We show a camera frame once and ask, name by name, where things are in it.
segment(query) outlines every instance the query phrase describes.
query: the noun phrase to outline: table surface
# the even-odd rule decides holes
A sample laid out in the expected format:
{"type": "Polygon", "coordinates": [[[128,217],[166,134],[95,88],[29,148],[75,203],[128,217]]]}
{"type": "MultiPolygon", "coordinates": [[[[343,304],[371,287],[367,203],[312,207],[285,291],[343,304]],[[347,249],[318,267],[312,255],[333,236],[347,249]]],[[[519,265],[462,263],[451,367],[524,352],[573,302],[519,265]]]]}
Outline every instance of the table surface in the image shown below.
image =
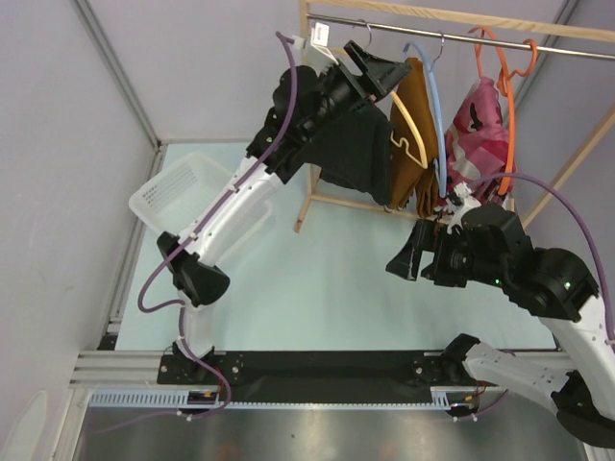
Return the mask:
{"type": "MultiPolygon", "coordinates": [[[[245,143],[174,144],[164,166],[199,151],[234,171],[245,143]]],[[[504,349],[553,349],[551,333],[494,287],[464,289],[405,281],[384,271],[413,221],[312,202],[301,233],[293,226],[306,197],[305,171],[274,197],[271,219],[221,264],[231,287],[214,313],[214,344],[227,351],[441,350],[461,332],[504,349]]],[[[339,196],[365,194],[330,184],[339,196]]],[[[429,263],[429,256],[424,263],[429,263]]],[[[136,297],[161,262],[146,231],[116,349],[162,351],[178,335],[178,308],[143,314],[136,297]]],[[[177,298],[164,271],[148,305],[177,298]]]]}
{"type": "Polygon", "coordinates": [[[581,461],[581,444],[545,408],[509,395],[479,420],[441,411],[227,410],[187,424],[156,410],[89,408],[74,461],[581,461]]]}

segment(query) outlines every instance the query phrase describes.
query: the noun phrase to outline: label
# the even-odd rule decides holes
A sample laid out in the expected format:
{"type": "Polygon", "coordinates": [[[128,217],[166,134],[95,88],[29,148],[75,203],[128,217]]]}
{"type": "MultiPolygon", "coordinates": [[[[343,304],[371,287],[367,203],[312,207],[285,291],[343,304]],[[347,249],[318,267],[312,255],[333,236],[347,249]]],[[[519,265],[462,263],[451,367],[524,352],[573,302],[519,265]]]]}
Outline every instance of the label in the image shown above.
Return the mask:
{"type": "Polygon", "coordinates": [[[312,31],[310,40],[312,45],[327,46],[329,42],[329,26],[317,22],[312,31]]]}

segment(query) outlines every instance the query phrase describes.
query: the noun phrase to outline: clothes rack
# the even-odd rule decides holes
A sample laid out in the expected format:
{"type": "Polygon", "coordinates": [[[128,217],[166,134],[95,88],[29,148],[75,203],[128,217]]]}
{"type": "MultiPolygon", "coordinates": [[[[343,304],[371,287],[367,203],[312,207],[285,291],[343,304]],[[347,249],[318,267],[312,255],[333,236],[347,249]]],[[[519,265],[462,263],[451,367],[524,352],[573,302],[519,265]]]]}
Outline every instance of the clothes rack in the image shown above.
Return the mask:
{"type": "MultiPolygon", "coordinates": [[[[438,10],[434,8],[415,7],[410,5],[400,5],[395,3],[379,2],[375,0],[299,0],[300,14],[300,30],[302,36],[309,35],[309,21],[311,19],[333,24],[342,24],[355,27],[364,27],[373,30],[382,30],[398,34],[426,36],[438,39],[447,39],[451,41],[459,41],[466,43],[482,44],[485,46],[499,46],[502,48],[530,50],[530,46],[525,43],[517,43],[503,40],[491,40],[487,38],[479,38],[476,36],[457,36],[452,34],[444,34],[441,32],[432,32],[418,29],[409,29],[405,27],[390,26],[380,23],[366,22],[362,19],[350,19],[346,17],[330,16],[316,14],[310,11],[312,5],[326,5],[332,7],[341,7],[345,9],[364,10],[370,12],[388,12],[396,15],[422,17],[427,19],[438,19],[454,23],[495,27],[501,29],[511,29],[522,32],[532,32],[538,34],[546,34],[550,36],[566,36],[572,38],[582,38],[593,41],[605,41],[615,43],[615,31],[607,31],[601,29],[591,29],[577,26],[568,26],[563,24],[551,24],[537,21],[528,21],[523,19],[513,19],[506,17],[490,16],[485,14],[474,14],[468,12],[453,12],[447,10],[438,10]]],[[[593,53],[578,50],[567,50],[562,48],[553,48],[549,46],[538,46],[538,51],[541,53],[558,54],[576,58],[586,58],[591,60],[615,61],[615,55],[593,53]]],[[[559,173],[553,178],[552,186],[559,189],[578,166],[587,158],[593,148],[600,140],[608,133],[610,128],[615,125],[615,105],[611,108],[603,119],[596,125],[594,130],[581,142],[579,148],[573,153],[568,162],[562,167],[559,173]]],[[[312,165],[307,169],[307,196],[300,210],[299,217],[295,224],[295,231],[299,232],[308,214],[309,206],[312,201],[325,202],[340,206],[350,206],[354,208],[373,210],[385,213],[381,206],[375,204],[365,204],[353,200],[341,199],[325,194],[318,193],[316,188],[319,181],[319,172],[314,171],[312,165]]],[[[524,227],[527,226],[544,208],[545,204],[550,200],[551,196],[544,194],[530,208],[528,214],[523,218],[524,227]]],[[[514,200],[508,201],[508,208],[514,210],[514,200]]],[[[418,219],[415,213],[409,211],[393,211],[396,216],[405,216],[411,219],[418,219]]]]}
{"type": "MultiPolygon", "coordinates": [[[[308,14],[309,19],[314,19],[321,22],[331,22],[333,24],[343,24],[353,27],[369,27],[373,30],[395,32],[398,34],[406,34],[410,36],[428,36],[431,38],[444,38],[450,41],[460,41],[463,43],[474,43],[485,46],[498,46],[500,48],[509,48],[512,50],[527,50],[531,51],[531,47],[525,43],[516,43],[513,41],[492,40],[489,38],[480,38],[478,36],[455,36],[452,34],[443,34],[439,32],[422,31],[419,29],[409,29],[406,27],[387,26],[374,22],[365,22],[361,19],[346,19],[337,16],[325,16],[323,14],[308,14]]],[[[536,46],[536,50],[540,53],[552,53],[557,55],[574,56],[577,58],[589,58],[591,60],[615,61],[615,55],[607,55],[604,53],[591,53],[588,51],[566,50],[562,48],[553,48],[550,46],[536,46]]]]}

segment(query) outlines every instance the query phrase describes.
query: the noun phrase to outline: black garment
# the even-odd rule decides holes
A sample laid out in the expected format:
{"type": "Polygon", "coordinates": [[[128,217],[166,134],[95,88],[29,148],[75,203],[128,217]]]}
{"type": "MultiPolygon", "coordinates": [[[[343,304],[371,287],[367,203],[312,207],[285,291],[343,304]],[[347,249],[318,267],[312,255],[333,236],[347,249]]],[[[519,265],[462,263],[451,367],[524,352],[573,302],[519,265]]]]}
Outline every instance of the black garment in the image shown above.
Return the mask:
{"type": "Polygon", "coordinates": [[[380,205],[391,200],[392,125],[371,104],[342,114],[303,151],[307,163],[322,167],[321,179],[369,193],[380,205]]]}

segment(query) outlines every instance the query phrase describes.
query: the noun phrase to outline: orange hanger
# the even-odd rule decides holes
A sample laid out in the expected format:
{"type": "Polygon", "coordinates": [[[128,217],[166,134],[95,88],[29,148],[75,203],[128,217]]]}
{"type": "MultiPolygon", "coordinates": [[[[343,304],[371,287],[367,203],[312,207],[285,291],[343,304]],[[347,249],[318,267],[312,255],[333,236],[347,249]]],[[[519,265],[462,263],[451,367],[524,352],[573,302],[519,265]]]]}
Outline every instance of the orange hanger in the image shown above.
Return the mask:
{"type": "MultiPolygon", "coordinates": [[[[489,35],[492,40],[497,40],[498,37],[489,29],[488,27],[475,27],[470,30],[470,34],[480,30],[480,37],[483,38],[485,34],[489,35]]],[[[529,63],[528,68],[525,71],[515,69],[512,73],[508,72],[508,63],[506,62],[506,56],[504,54],[504,50],[499,46],[496,46],[496,50],[498,52],[498,56],[500,57],[500,64],[502,65],[502,69],[500,70],[500,75],[498,77],[498,90],[508,99],[508,132],[510,133],[508,140],[508,156],[506,159],[506,173],[512,173],[512,165],[515,159],[515,131],[516,131],[516,121],[515,121],[515,100],[514,100],[514,91],[512,89],[512,78],[515,75],[519,75],[521,77],[526,77],[533,70],[536,65],[536,59],[538,58],[538,50],[536,49],[536,42],[531,38],[524,41],[525,44],[531,47],[531,62],[529,63]]],[[[477,55],[477,67],[479,68],[479,76],[482,77],[482,62],[480,61],[480,51],[482,50],[482,45],[474,45],[474,51],[477,55]]],[[[510,186],[510,178],[503,178],[502,183],[500,184],[500,189],[498,190],[498,194],[504,195],[510,186]]]]}

